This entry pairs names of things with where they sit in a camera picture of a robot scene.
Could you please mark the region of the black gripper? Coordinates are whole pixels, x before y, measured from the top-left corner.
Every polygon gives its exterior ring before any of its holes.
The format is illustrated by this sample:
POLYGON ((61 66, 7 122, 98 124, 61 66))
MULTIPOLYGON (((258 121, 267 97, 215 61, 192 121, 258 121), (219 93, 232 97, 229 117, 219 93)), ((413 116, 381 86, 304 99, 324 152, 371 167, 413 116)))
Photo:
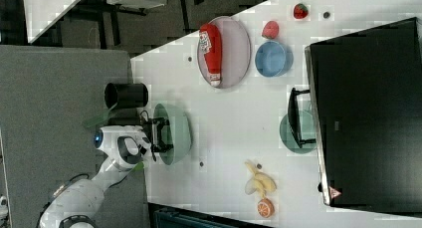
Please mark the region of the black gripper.
POLYGON ((141 122, 141 126, 151 143, 151 151, 152 152, 167 152, 173 149, 172 144, 166 144, 165 146, 158 145, 158 138, 156 134, 156 127, 158 124, 169 124, 169 119, 165 117, 156 117, 151 118, 149 120, 143 120, 141 122))

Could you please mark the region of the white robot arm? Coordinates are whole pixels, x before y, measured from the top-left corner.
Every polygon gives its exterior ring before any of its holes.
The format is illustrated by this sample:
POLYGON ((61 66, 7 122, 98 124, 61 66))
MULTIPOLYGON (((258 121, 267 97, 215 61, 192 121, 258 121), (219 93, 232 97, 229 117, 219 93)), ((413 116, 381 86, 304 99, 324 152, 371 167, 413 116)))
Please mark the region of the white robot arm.
POLYGON ((106 191, 122 182, 142 162, 147 152, 171 146, 161 140, 161 130, 170 127, 167 118, 154 118, 142 125, 108 125, 99 128, 95 148, 105 160, 92 178, 72 180, 60 187, 45 206, 37 228, 99 228, 94 221, 106 191))

